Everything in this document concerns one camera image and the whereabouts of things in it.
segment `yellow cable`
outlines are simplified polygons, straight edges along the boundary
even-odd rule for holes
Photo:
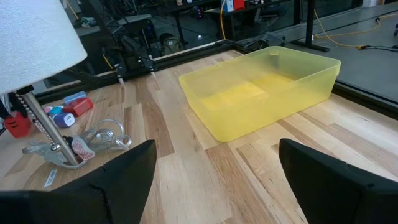
[[[385,15],[385,16],[379,16],[379,18],[382,19],[382,18],[387,18],[387,17],[392,17],[392,16],[398,16],[398,13],[391,14],[391,15]]]
[[[68,0],[66,0],[66,2],[67,2],[67,6],[70,8],[70,10],[73,12],[73,15],[75,15],[75,17],[76,17],[76,19],[79,19],[79,17],[77,16],[77,14],[75,13],[75,11],[72,9],[72,7],[70,6],[70,4],[69,4],[69,1]]]
[[[113,70],[112,65],[110,64],[110,62],[108,61],[108,59],[106,59],[105,54],[102,54],[102,57],[104,57],[105,62],[109,65],[109,67]]]
[[[322,23],[321,23],[321,21],[320,21],[319,18],[318,18],[318,15],[317,15],[316,10],[314,10],[314,13],[315,13],[315,17],[317,18],[317,20],[318,20],[318,22],[319,22],[319,26],[321,27],[323,33],[326,35],[327,39],[329,39],[329,40],[332,41],[333,43],[335,43],[335,44],[337,44],[337,45],[339,45],[339,46],[342,46],[342,47],[355,47],[355,48],[360,48],[360,47],[362,47],[362,46],[365,46],[365,45],[340,44],[340,43],[337,43],[336,41],[332,40],[332,39],[328,36],[328,34],[325,32],[325,30],[324,30],[324,28],[323,28],[323,26],[322,26]]]
[[[345,33],[345,34],[333,34],[333,35],[329,35],[329,37],[338,37],[338,36],[341,36],[341,35],[365,34],[367,32],[372,32],[373,30],[377,29],[379,26],[380,26],[380,22],[378,21],[377,22],[377,26],[375,26],[375,27],[373,27],[372,29],[369,29],[369,30],[359,31],[359,32],[350,32],[350,33]],[[319,36],[317,34],[315,34],[314,36],[315,36],[315,38],[318,38],[318,39],[327,38],[326,36]]]
[[[223,34],[224,40],[226,39],[225,33],[224,33],[224,25],[223,25],[223,11],[224,11],[225,2],[226,2],[226,0],[223,1],[223,4],[221,5],[221,12],[220,12],[221,33]]]
[[[382,18],[387,18],[387,17],[392,17],[392,16],[398,16],[398,14],[392,14],[392,15],[386,15],[386,16],[379,16],[380,19]],[[365,34],[367,32],[372,32],[375,29],[377,29],[380,26],[380,22],[377,21],[377,26],[373,27],[372,29],[369,30],[365,30],[365,31],[359,31],[359,32],[350,32],[350,33],[345,33],[345,34],[334,34],[334,35],[329,35],[329,37],[338,37],[338,36],[342,36],[342,35],[355,35],[355,34]],[[318,39],[324,39],[327,38],[326,36],[319,36],[317,34],[314,35],[315,38]]]

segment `translucent yellow container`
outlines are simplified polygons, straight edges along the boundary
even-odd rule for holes
[[[326,100],[340,64],[332,58],[267,47],[184,74],[180,83],[212,135],[228,142]]]

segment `red box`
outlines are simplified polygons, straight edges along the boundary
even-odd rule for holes
[[[93,102],[88,97],[75,99],[62,108],[64,113],[71,113],[75,117],[79,117],[84,112],[93,107]]]
[[[244,0],[233,0],[234,1],[234,11],[244,9]]]
[[[19,111],[17,111],[15,117],[10,115],[4,121],[4,126],[14,138],[27,136],[29,134],[31,124],[30,120],[25,118]]]

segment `white lampshade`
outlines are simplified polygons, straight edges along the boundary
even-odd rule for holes
[[[60,0],[0,0],[0,94],[87,57]]]

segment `wooden table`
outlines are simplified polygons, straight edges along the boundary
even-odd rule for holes
[[[111,118],[123,121],[134,145],[156,140],[159,158],[142,223],[306,223],[279,162],[280,138],[398,179],[398,121],[336,95],[235,141],[216,141],[190,109],[178,77],[238,55],[229,51],[162,70],[126,82],[126,89],[91,91],[95,108],[62,133]],[[66,170],[22,155],[26,141],[7,135],[0,141],[3,190],[52,190],[121,153],[105,152]],[[58,169],[54,183],[43,189],[52,169]]]

